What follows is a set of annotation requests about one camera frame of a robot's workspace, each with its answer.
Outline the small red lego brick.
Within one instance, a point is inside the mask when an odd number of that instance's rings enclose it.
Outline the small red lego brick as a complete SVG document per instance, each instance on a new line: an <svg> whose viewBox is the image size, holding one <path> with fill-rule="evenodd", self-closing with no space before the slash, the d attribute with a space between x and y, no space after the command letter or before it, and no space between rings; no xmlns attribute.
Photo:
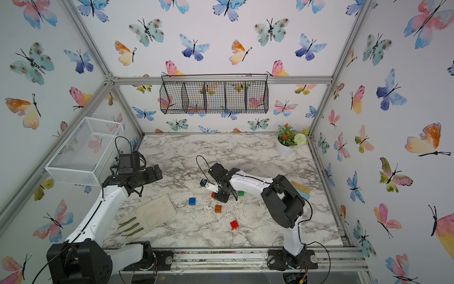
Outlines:
<svg viewBox="0 0 454 284"><path fill-rule="evenodd" d="M237 230L239 228L239 224L238 224L237 220L230 222L230 226L231 226L232 230Z"/></svg>

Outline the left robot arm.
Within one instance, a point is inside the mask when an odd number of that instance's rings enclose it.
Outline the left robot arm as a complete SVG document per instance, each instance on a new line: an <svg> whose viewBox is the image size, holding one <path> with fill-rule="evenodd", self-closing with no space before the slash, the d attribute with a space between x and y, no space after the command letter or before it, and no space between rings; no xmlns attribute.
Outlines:
<svg viewBox="0 0 454 284"><path fill-rule="evenodd" d="M128 197L162 177L157 164L134 173L107 177L98 200L80 225L62 244L49 248L47 267L52 282L107 284L112 275L127 267L144 271L157 268L157 256L149 241L133 242L111 253L102 245L109 226Z"/></svg>

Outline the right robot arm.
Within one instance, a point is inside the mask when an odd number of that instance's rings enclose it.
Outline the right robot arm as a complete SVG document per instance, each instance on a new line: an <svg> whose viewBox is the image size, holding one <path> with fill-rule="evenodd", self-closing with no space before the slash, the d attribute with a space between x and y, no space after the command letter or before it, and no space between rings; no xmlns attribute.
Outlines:
<svg viewBox="0 0 454 284"><path fill-rule="evenodd" d="M306 221L303 214L309 202L285 176L261 178L237 168L226 170L219 163L211 166L208 174L211 178L203 178L200 185L212 191L217 201L226 203L231 195L238 196L239 191L260 196L272 219L283 228L285 251L294 257L301 254L305 245L300 225Z"/></svg>

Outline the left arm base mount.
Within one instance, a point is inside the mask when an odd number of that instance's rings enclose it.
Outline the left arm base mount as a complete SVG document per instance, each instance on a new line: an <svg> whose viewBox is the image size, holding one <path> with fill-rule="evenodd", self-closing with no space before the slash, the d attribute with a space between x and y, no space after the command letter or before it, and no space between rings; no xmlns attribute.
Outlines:
<svg viewBox="0 0 454 284"><path fill-rule="evenodd" d="M175 257L174 251L171 250L157 250L151 247L149 241L135 241L127 243L126 246L141 245L143 249L142 258L140 261L135 262L123 271L139 272L139 271L170 271L171 264Z"/></svg>

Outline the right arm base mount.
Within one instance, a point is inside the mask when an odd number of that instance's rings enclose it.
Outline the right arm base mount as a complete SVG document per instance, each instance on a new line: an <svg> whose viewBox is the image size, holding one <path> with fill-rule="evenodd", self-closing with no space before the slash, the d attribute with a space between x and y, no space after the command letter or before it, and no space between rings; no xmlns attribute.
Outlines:
<svg viewBox="0 0 454 284"><path fill-rule="evenodd" d="M292 269L317 269L318 258L313 250L303 249L300 254L293 256L285 249L268 251L267 267L275 271Z"/></svg>

